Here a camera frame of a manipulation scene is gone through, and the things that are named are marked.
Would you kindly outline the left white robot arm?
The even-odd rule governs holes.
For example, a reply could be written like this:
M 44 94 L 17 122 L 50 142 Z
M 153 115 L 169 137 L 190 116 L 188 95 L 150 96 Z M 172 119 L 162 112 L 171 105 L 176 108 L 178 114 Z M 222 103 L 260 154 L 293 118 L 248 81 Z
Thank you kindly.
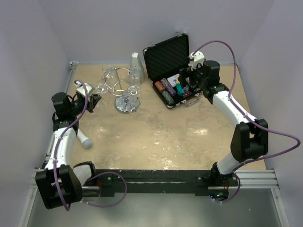
M 72 168 L 71 152 L 76 139 L 85 148 L 92 147 L 92 141 L 79 129 L 78 117 L 84 111 L 93 112 L 101 96 L 77 91 L 74 96 L 64 92 L 52 96 L 55 112 L 52 116 L 54 141 L 50 158 L 43 171 L 35 177 L 40 195 L 47 209 L 60 206 L 67 208 L 82 199 L 82 186 L 94 185 L 98 174 L 91 162 Z

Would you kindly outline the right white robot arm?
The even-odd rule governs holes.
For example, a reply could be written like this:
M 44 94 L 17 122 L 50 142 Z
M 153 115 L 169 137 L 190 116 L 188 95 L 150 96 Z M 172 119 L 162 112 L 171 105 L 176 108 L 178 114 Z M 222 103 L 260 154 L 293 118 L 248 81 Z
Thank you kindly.
M 217 186 L 223 185 L 245 161 L 254 161 L 268 153 L 267 121 L 255 118 L 234 100 L 228 87 L 220 82 L 219 72 L 219 63 L 209 60 L 194 70 L 181 68 L 178 78 L 181 85 L 189 81 L 198 86 L 203 96 L 220 109 L 234 127 L 229 154 L 210 170 L 208 180 Z

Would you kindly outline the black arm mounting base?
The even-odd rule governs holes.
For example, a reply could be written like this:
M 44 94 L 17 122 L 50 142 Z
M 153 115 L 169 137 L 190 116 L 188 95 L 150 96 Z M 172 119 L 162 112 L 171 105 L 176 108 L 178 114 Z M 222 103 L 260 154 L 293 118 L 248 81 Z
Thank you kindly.
M 105 170 L 82 187 L 85 197 L 113 197 L 116 193 L 194 194 L 208 196 L 211 190 L 238 186 L 235 174 L 219 175 L 211 170 Z

